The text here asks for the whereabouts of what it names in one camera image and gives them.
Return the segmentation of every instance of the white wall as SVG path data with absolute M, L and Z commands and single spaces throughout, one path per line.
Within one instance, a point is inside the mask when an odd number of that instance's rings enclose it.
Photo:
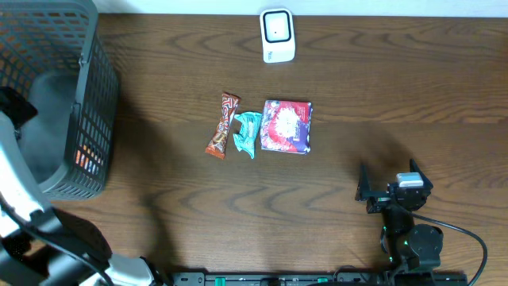
M 93 0 L 102 13 L 508 17 L 508 0 Z

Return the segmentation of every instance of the plastic basket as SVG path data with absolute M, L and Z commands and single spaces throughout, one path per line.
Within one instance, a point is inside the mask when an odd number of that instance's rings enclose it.
M 88 0 L 0 2 L 0 84 L 39 114 L 18 141 L 50 199 L 89 199 L 108 171 L 119 83 Z

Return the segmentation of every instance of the teal wrapper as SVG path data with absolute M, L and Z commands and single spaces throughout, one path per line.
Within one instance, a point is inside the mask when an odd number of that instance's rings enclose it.
M 235 119 L 241 122 L 240 133 L 233 134 L 235 146 L 238 152 L 241 150 L 247 152 L 251 159 L 256 156 L 256 137 L 260 131 L 261 117 L 261 113 L 258 112 L 244 112 L 235 115 Z

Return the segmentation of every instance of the wooden table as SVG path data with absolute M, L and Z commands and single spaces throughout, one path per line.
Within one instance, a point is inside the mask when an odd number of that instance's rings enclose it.
M 360 161 L 379 182 L 413 157 L 435 188 L 421 215 L 489 246 L 481 285 L 508 284 L 506 19 L 295 17 L 297 56 L 265 64 L 258 17 L 102 15 L 121 75 L 104 193 L 57 206 L 117 253 L 167 269 L 333 271 L 388 263 L 381 215 L 354 201 Z M 314 105 L 307 156 L 205 154 L 221 93 Z M 233 124 L 233 132 L 240 125 Z M 443 270 L 471 279 L 472 238 L 444 231 Z

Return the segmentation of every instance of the square package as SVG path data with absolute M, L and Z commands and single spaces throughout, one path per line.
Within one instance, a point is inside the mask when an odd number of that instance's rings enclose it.
M 261 122 L 261 149 L 307 154 L 311 114 L 310 102 L 267 100 Z

